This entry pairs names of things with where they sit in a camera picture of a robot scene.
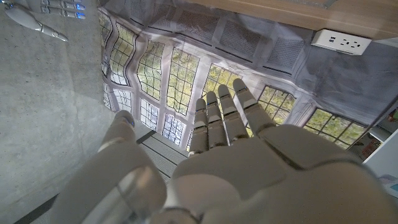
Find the green foliage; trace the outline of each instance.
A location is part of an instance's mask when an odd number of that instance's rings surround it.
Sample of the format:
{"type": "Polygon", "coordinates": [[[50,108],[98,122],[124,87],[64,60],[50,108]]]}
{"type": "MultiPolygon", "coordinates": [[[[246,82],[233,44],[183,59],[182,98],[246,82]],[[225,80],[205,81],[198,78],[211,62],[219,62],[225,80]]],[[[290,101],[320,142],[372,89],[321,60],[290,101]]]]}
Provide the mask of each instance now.
{"type": "Polygon", "coordinates": [[[322,131],[337,138],[349,124],[350,122],[343,118],[332,117],[322,131]]]}
{"type": "Polygon", "coordinates": [[[321,130],[323,125],[325,125],[325,123],[329,120],[330,117],[331,113],[317,109],[306,125],[315,128],[317,130],[321,130]]]}
{"type": "Polygon", "coordinates": [[[365,128],[357,124],[351,124],[348,129],[341,135],[340,139],[348,144],[352,144],[357,140],[362,133],[365,132],[365,128]]]}
{"type": "Polygon", "coordinates": [[[314,112],[304,128],[313,133],[319,133],[320,136],[335,142],[343,149],[347,149],[365,131],[364,127],[342,117],[333,116],[321,109],[314,112]]]}

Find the blue light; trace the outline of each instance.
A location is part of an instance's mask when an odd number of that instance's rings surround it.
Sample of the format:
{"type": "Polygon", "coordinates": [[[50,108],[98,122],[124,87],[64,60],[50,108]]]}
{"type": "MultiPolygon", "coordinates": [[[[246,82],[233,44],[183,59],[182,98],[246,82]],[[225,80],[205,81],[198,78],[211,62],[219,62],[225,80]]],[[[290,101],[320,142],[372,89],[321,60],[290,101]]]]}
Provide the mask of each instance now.
{"type": "Polygon", "coordinates": [[[85,17],[86,17],[86,16],[85,16],[84,13],[76,12],[76,18],[78,18],[78,19],[84,19],[85,17]]]}
{"type": "Polygon", "coordinates": [[[81,4],[76,3],[76,9],[78,9],[78,10],[85,10],[86,7],[85,7],[84,5],[81,5],[81,4]]]}

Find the mesh panel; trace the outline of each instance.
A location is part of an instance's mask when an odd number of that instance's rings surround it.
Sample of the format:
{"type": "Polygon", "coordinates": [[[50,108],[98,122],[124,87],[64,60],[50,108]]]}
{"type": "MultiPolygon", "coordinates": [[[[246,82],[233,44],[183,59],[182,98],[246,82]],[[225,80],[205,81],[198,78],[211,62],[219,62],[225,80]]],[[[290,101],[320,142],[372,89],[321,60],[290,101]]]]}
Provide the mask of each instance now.
{"type": "Polygon", "coordinates": [[[192,32],[204,39],[211,40],[216,30],[218,18],[183,11],[177,22],[177,29],[192,32]]]}
{"type": "Polygon", "coordinates": [[[43,213],[43,215],[36,218],[36,220],[31,222],[30,224],[48,224],[48,223],[50,223],[50,212],[51,212],[51,209],[46,211],[45,213],[43,213]]]}
{"type": "Polygon", "coordinates": [[[303,47],[304,41],[302,40],[278,38],[268,63],[291,69],[303,47]]]}
{"type": "Polygon", "coordinates": [[[175,14],[175,7],[164,4],[155,4],[155,13],[151,23],[170,27],[170,21],[175,14]]]}
{"type": "Polygon", "coordinates": [[[131,16],[138,19],[144,19],[145,0],[131,0],[131,16]]]}
{"type": "Polygon", "coordinates": [[[221,36],[220,44],[252,57],[259,40],[260,34],[228,21],[221,36]]]}

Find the electrical outlet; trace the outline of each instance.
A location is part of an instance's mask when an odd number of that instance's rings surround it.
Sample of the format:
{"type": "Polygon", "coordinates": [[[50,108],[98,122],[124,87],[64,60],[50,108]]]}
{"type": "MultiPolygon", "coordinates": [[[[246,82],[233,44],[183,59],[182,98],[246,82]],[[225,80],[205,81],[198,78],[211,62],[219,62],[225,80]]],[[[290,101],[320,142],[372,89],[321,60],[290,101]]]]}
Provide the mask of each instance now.
{"type": "Polygon", "coordinates": [[[350,55],[362,55],[371,42],[371,39],[323,29],[315,34],[311,45],[350,55]]]}

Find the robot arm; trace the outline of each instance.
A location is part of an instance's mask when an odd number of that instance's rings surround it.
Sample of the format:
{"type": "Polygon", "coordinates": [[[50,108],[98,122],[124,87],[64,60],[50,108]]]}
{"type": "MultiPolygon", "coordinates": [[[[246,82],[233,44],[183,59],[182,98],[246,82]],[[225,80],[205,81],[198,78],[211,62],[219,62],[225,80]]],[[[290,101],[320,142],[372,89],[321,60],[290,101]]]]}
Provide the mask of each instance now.
{"type": "Polygon", "coordinates": [[[275,126],[242,80],[199,99],[190,156],[167,186],[116,114],[101,151],[60,193],[52,223],[398,223],[394,202],[352,155],[302,128],[275,126]]]}
{"type": "Polygon", "coordinates": [[[80,2],[80,0],[74,0],[74,2],[58,0],[18,0],[14,2],[2,0],[2,3],[6,5],[6,14],[20,25],[68,41],[65,35],[37,21],[30,11],[85,19],[85,15],[81,11],[84,11],[86,7],[77,3],[77,1],[80,2]]]}

